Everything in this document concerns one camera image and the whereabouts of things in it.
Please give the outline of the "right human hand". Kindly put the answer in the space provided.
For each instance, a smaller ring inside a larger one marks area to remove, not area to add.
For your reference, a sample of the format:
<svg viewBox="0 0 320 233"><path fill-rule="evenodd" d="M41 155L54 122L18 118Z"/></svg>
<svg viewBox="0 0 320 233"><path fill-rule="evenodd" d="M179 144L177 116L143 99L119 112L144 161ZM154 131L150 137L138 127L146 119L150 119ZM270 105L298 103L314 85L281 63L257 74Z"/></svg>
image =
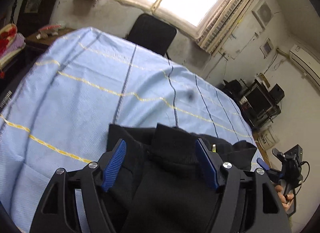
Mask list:
<svg viewBox="0 0 320 233"><path fill-rule="evenodd" d="M293 199L295 195L293 193L288 193L287 195L283 195L284 189L280 185L276 185L274 189L276 190L278 197L280 198L280 201L282 203L284 210L288 211L293 204Z"/></svg>

